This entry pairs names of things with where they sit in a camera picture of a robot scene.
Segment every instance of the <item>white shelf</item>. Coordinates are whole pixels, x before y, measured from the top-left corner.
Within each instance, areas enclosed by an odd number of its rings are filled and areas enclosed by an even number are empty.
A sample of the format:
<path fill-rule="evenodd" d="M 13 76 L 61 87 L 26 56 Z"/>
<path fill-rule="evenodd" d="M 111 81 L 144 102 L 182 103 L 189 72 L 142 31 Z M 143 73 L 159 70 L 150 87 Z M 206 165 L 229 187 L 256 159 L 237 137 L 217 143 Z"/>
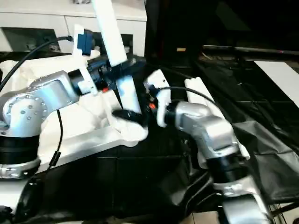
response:
<path fill-rule="evenodd" d="M 116 19 L 146 21 L 143 0 L 112 0 Z M 48 14 L 94 17 L 91 4 L 74 4 L 72 0 L 0 0 L 0 13 Z"/>

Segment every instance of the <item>black cable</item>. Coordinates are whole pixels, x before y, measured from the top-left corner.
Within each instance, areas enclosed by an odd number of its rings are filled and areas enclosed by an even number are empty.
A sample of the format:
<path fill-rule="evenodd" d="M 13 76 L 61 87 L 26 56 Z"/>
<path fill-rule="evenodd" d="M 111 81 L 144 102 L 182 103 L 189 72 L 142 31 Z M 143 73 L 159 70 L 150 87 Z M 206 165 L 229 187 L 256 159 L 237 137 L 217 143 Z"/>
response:
<path fill-rule="evenodd" d="M 212 103 L 213 105 L 215 105 L 217 108 L 218 105 L 212 100 L 210 99 L 209 97 L 207 97 L 205 94 L 202 94 L 201 92 L 198 92 L 196 90 L 193 90 L 193 89 L 190 89 L 190 88 L 187 88 L 187 87 L 181 87 L 181 86 L 167 86 L 167 87 L 163 87 L 163 88 L 158 88 L 158 90 L 185 90 L 185 91 L 188 91 L 188 92 L 192 92 L 196 95 L 199 95 L 201 97 L 203 97 L 204 99 L 208 100 L 210 103 Z"/>
<path fill-rule="evenodd" d="M 282 219 L 284 220 L 285 224 L 287 224 L 287 222 L 286 222 L 286 220 L 285 220 L 285 216 L 284 216 L 284 214 L 283 214 L 283 213 L 280 213 L 280 215 L 281 215 Z"/>
<path fill-rule="evenodd" d="M 51 169 L 51 167 L 54 167 L 56 166 L 57 164 L 57 161 L 61 155 L 61 152 L 59 151 L 60 150 L 60 146 L 61 146 L 61 142 L 62 142 L 62 138 L 63 138 L 63 135 L 64 135 L 64 127 L 62 125 L 62 120 L 61 120 L 61 114 L 60 114 L 60 111 L 57 110 L 57 116 L 58 116 L 58 120 L 59 120 L 59 125 L 60 125 L 60 138 L 59 138 L 59 143 L 58 143 L 58 146 L 57 146 L 57 150 L 55 151 L 50 163 L 49 163 L 49 166 L 47 168 L 47 171 L 49 171 Z"/>
<path fill-rule="evenodd" d="M 31 56 L 33 56 L 33 54 L 35 54 L 37 51 L 39 51 L 40 49 L 42 49 L 45 46 L 48 46 L 51 43 L 57 42 L 57 41 L 61 41 L 61 40 L 68 40 L 68 41 L 73 41 L 73 38 L 71 36 L 62 36 L 62 37 L 58 37 L 56 39 L 50 40 L 46 43 L 43 43 L 42 45 L 38 46 L 37 48 L 33 49 L 31 52 L 29 52 L 25 57 L 23 57 L 11 70 L 10 72 L 5 76 L 5 78 L 3 79 L 3 81 L 0 84 L 0 91 L 2 91 L 3 87 L 5 86 L 5 84 L 9 81 L 10 77 L 14 74 L 14 72 L 26 61 L 28 60 Z"/>
<path fill-rule="evenodd" d="M 273 216 L 277 216 L 280 213 L 286 212 L 286 211 L 290 211 L 292 209 L 298 208 L 299 207 L 299 202 L 293 202 L 292 204 L 288 204 L 280 209 L 274 210 L 272 212 Z"/>

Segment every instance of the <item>black fabric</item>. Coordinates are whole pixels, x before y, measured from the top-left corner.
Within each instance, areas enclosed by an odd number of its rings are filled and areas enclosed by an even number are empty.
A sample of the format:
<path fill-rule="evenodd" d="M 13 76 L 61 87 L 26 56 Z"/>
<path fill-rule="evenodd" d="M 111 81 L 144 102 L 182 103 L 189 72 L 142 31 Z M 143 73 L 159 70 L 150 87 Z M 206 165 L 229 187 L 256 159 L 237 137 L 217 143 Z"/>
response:
<path fill-rule="evenodd" d="M 249 151 L 268 202 L 298 199 L 299 108 L 254 62 L 196 63 L 193 71 Z"/>
<path fill-rule="evenodd" d="M 137 92 L 159 65 L 134 74 Z M 299 197 L 298 108 L 254 63 L 200 63 L 176 72 L 162 69 L 173 86 L 202 77 L 251 155 L 257 184 L 268 202 Z M 173 101 L 187 100 L 172 91 Z M 43 204 L 26 223 L 72 220 L 178 223 L 191 211 L 215 210 L 221 198 L 199 168 L 189 136 L 149 122 L 149 136 L 135 147 L 118 146 L 52 169 Z"/>

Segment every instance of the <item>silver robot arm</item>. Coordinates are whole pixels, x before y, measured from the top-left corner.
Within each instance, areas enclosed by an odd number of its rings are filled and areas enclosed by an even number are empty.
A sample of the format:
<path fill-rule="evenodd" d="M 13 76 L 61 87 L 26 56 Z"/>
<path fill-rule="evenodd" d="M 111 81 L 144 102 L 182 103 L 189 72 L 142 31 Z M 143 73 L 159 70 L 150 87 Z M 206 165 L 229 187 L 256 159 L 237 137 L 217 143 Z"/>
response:
<path fill-rule="evenodd" d="M 269 224 L 269 212 L 248 168 L 243 164 L 239 144 L 231 124 L 212 114 L 202 104 L 171 103 L 170 89 L 163 73 L 155 71 L 144 83 L 158 100 L 157 123 L 175 126 L 191 135 L 214 181 L 214 189 L 223 196 L 220 221 L 229 224 Z"/>
<path fill-rule="evenodd" d="M 6 137 L 32 137 L 41 133 L 41 124 L 53 111 L 79 101 L 68 74 L 59 71 L 35 80 L 19 91 L 4 94 L 0 135 Z"/>

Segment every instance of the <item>white object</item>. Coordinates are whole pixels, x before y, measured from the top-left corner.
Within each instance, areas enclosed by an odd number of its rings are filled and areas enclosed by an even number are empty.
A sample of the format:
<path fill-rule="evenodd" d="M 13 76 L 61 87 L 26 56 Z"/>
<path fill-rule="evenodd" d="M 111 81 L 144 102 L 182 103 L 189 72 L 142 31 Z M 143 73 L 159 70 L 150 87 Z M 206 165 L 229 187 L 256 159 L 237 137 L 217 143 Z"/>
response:
<path fill-rule="evenodd" d="M 255 61 L 255 63 L 299 107 L 299 74 L 285 62 Z"/>
<path fill-rule="evenodd" d="M 96 85 L 93 82 L 93 79 L 91 78 L 88 70 L 87 70 L 87 61 L 84 60 L 82 57 L 82 49 L 78 49 L 78 35 L 84 34 L 84 27 L 80 26 L 78 24 L 75 25 L 75 32 L 74 32 L 74 45 L 73 45 L 73 57 L 74 61 L 79 67 L 79 70 L 81 72 L 81 75 L 84 78 L 84 83 L 79 82 L 78 86 L 82 92 L 82 94 L 91 92 L 94 96 L 98 94 L 98 89 Z"/>
<path fill-rule="evenodd" d="M 100 53 L 92 51 L 92 57 Z M 0 63 L 3 77 L 17 62 Z M 73 56 L 59 56 L 27 60 L 12 76 L 4 91 L 12 91 L 28 86 L 34 79 L 60 70 L 75 70 L 78 65 Z M 60 148 L 58 166 L 83 158 L 109 148 L 125 145 L 135 146 L 148 135 L 148 129 L 138 124 L 112 117 L 114 109 L 121 106 L 113 91 L 84 95 L 77 104 L 60 110 L 64 125 L 64 136 Z M 52 113 L 42 125 L 38 155 L 42 161 L 39 172 L 44 171 L 51 160 L 59 141 L 59 122 L 57 114 Z"/>
<path fill-rule="evenodd" d="M 111 67 L 127 60 L 121 34 L 117 27 L 111 0 L 92 0 Z M 116 81 L 123 109 L 141 113 L 133 78 L 126 76 Z"/>
<path fill-rule="evenodd" d="M 111 67 L 127 60 L 111 0 L 92 0 Z"/>
<path fill-rule="evenodd" d="M 196 90 L 196 91 L 206 95 L 207 97 L 209 97 L 211 100 L 214 101 L 212 95 L 210 94 L 210 92 L 206 88 L 206 86 L 203 83 L 203 81 L 201 80 L 201 78 L 196 77 L 196 78 L 191 78 L 191 79 L 185 79 L 185 86 L 187 88 Z M 196 95 L 195 93 L 191 93 L 191 92 L 187 92 L 187 97 L 188 97 L 188 101 L 190 103 L 204 104 L 204 105 L 206 105 L 207 107 L 210 108 L 210 110 L 212 111 L 212 113 L 215 116 L 225 119 L 225 117 L 223 116 L 220 109 L 218 107 L 216 107 L 214 104 L 212 104 L 211 102 L 209 102 L 208 100 L 206 100 L 205 98 L 203 98 L 199 95 Z M 250 155 L 249 155 L 246 147 L 244 145 L 242 145 L 237 138 L 235 139 L 235 141 L 239 144 L 241 154 L 247 160 L 249 160 Z M 199 160 L 199 165 L 200 165 L 201 168 L 207 168 L 206 160 L 200 152 L 198 153 L 198 160 Z"/>
<path fill-rule="evenodd" d="M 149 87 L 154 85 L 155 88 L 163 88 L 169 86 L 163 72 L 159 69 L 154 71 L 147 79 L 145 86 Z M 164 121 L 166 106 L 171 103 L 171 90 L 160 91 L 157 96 L 158 111 L 157 111 L 157 124 L 160 127 L 166 127 L 167 124 Z"/>
<path fill-rule="evenodd" d="M 113 9 L 121 34 L 133 35 L 133 54 L 144 56 L 147 15 L 142 0 L 113 0 Z M 73 35 L 74 24 L 99 32 L 91 4 L 73 4 L 72 0 L 3 0 L 0 27 L 53 29 L 57 37 Z M 62 52 L 71 53 L 72 44 L 59 42 Z M 12 51 L 0 29 L 0 51 Z"/>

